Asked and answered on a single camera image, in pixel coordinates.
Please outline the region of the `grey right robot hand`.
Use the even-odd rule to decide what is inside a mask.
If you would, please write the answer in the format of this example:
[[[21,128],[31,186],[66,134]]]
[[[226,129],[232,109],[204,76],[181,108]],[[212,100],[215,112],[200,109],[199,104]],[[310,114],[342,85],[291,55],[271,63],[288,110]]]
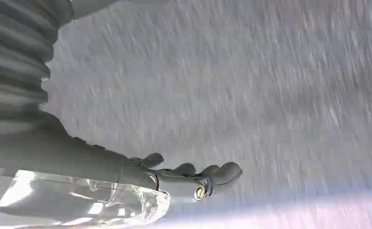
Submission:
[[[197,172],[192,164],[155,169],[162,155],[129,158],[67,133],[55,116],[0,111],[0,168],[135,185],[200,200],[233,186],[242,174],[235,162]]]

